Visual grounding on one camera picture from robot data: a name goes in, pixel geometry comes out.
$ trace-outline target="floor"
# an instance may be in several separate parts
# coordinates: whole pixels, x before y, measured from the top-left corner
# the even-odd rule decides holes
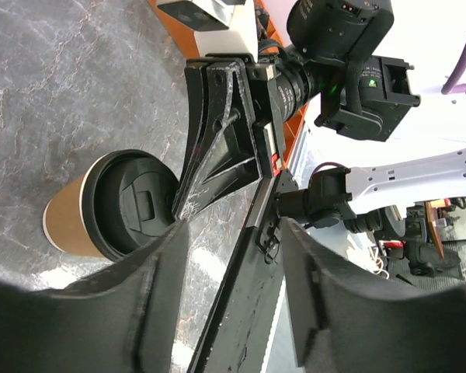
[[[108,265],[52,247],[43,210],[113,150],[143,149],[181,173],[184,64],[145,0],[0,0],[0,280],[63,288]],[[173,371],[186,371],[254,191],[191,224]]]

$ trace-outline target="orange frame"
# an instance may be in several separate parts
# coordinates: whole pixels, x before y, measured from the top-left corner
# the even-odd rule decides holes
[[[196,48],[195,38],[193,37],[193,31],[188,27],[184,26],[182,23],[176,21],[171,16],[168,16],[164,12],[157,9],[155,5],[156,0],[148,0],[151,7],[154,9],[155,14],[159,17],[162,24],[168,30],[169,34],[173,40],[178,45],[178,48],[182,51],[186,58],[197,58],[199,57],[198,49]],[[268,26],[268,37],[276,40],[278,43],[283,44],[278,32],[276,31],[276,26],[270,21]],[[283,126],[283,132],[285,136],[285,144],[287,149],[283,154],[283,159],[285,161],[285,167],[287,166],[290,157],[294,151],[295,141],[297,140],[301,129],[304,125],[304,116],[307,111],[307,105],[302,107],[298,113],[296,113],[291,119],[288,120]]]

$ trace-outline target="white wall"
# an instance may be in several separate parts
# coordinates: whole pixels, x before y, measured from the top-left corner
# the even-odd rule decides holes
[[[264,2],[283,40],[289,43],[286,23],[295,0]],[[440,95],[445,76],[452,72],[466,41],[466,0],[392,0],[392,5],[395,24],[375,54],[404,58],[415,65],[409,74],[410,85],[413,93],[422,96],[421,106],[410,110],[393,137],[412,144],[424,137],[466,143],[466,95]],[[438,145],[455,147],[445,141]]]

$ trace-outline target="white plastic part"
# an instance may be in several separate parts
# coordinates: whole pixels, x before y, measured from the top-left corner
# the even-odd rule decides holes
[[[254,0],[236,5],[229,30],[196,31],[195,41],[201,57],[212,53],[251,54],[257,62],[258,42]]]
[[[380,167],[354,167],[346,191],[355,214],[392,205],[466,197],[466,149]]]

